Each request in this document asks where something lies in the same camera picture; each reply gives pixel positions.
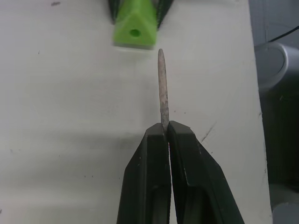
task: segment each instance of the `black plastic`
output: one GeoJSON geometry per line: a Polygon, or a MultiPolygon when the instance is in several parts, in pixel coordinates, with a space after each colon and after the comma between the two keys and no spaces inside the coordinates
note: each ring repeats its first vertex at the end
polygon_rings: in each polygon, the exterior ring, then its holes
{"type": "MultiPolygon", "coordinates": [[[[120,8],[120,0],[108,0],[110,15],[112,21],[115,22],[119,8],[120,8]]],[[[170,6],[172,5],[173,0],[159,0],[157,6],[157,27],[159,28],[162,20],[166,16],[170,6]]]]}
{"type": "Polygon", "coordinates": [[[171,176],[161,123],[146,130],[126,167],[117,224],[168,224],[171,176]]]}
{"type": "Polygon", "coordinates": [[[192,130],[168,126],[178,224],[244,224],[223,171],[192,130]]]}

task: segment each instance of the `white surface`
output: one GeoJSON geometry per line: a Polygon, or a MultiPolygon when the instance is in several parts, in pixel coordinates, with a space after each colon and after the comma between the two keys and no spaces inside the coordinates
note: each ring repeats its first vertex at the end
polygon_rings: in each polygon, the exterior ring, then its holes
{"type": "Polygon", "coordinates": [[[124,168],[160,118],[159,48],[171,119],[199,140],[213,126],[203,145],[245,223],[271,223],[247,1],[174,1],[150,51],[114,47],[113,28],[104,0],[0,2],[0,223],[116,223],[124,168]]]}

